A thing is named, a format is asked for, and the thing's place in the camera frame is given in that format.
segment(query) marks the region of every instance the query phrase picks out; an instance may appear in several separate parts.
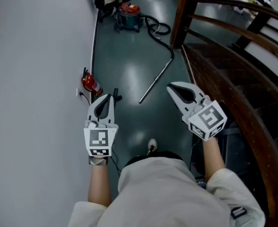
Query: silver rod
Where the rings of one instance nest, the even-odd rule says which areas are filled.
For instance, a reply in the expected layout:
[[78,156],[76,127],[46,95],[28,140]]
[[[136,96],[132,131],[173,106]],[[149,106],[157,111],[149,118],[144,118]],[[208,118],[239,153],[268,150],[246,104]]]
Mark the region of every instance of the silver rod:
[[166,68],[169,66],[169,64],[172,62],[172,58],[169,59],[169,61],[166,63],[166,65],[163,67],[163,69],[160,71],[158,76],[154,79],[153,83],[149,86],[148,90],[145,92],[145,94],[142,96],[142,98],[139,100],[139,103],[141,104],[144,100],[144,98],[149,94],[149,92],[152,90],[153,86],[156,84],[156,82],[159,80],[163,72],[166,70]]

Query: forearm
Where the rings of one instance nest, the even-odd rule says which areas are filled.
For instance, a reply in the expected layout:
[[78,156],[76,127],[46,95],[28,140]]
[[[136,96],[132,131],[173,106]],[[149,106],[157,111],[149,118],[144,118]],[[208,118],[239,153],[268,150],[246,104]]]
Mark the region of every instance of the forearm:
[[218,170],[225,168],[216,138],[203,141],[205,179],[208,181]]
[[87,200],[106,207],[112,203],[107,166],[92,166]]

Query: fire extinguisher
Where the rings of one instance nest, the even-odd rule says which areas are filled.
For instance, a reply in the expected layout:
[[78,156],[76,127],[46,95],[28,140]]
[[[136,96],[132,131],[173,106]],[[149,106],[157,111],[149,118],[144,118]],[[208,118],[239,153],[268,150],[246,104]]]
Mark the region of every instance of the fire extinguisher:
[[92,77],[90,73],[88,73],[87,68],[85,67],[83,70],[83,75],[81,78],[81,83],[85,90],[92,92],[96,95],[101,95],[103,93],[103,88],[100,84]]

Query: shoe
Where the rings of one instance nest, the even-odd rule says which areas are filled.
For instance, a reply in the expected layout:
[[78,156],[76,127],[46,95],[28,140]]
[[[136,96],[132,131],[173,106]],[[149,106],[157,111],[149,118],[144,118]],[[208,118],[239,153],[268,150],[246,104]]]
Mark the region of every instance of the shoe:
[[157,141],[155,139],[150,139],[148,142],[148,155],[157,150]]

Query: dark green floor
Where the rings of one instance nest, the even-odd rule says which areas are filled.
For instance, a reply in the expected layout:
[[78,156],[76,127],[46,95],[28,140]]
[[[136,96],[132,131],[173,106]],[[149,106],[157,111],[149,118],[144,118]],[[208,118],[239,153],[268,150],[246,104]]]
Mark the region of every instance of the dark green floor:
[[[160,22],[173,27],[178,0],[131,0],[138,4],[141,12],[156,17]],[[214,16],[221,20],[229,19],[229,8],[215,8],[207,4],[199,5],[198,14]],[[233,24],[246,27],[244,18],[232,18]],[[237,40],[232,33],[218,35],[218,28],[195,21],[193,28],[211,38],[223,39],[220,43]],[[169,43],[170,35],[161,38]],[[104,93],[113,93],[115,87],[123,99],[116,104],[115,122],[119,131],[115,140],[114,151],[118,155],[120,169],[134,156],[146,154],[150,138],[158,142],[158,149],[170,150],[180,155],[189,165],[192,134],[181,121],[181,113],[166,91],[166,85],[173,81],[187,81],[189,76],[181,55],[175,50],[175,59],[155,85],[143,103],[138,103],[141,96],[153,82],[156,75],[170,58],[169,51],[152,40],[146,27],[139,33],[113,29],[113,21],[107,17],[97,27],[94,77],[103,86]],[[109,165],[110,183],[113,198],[118,194],[118,175],[112,162]]]

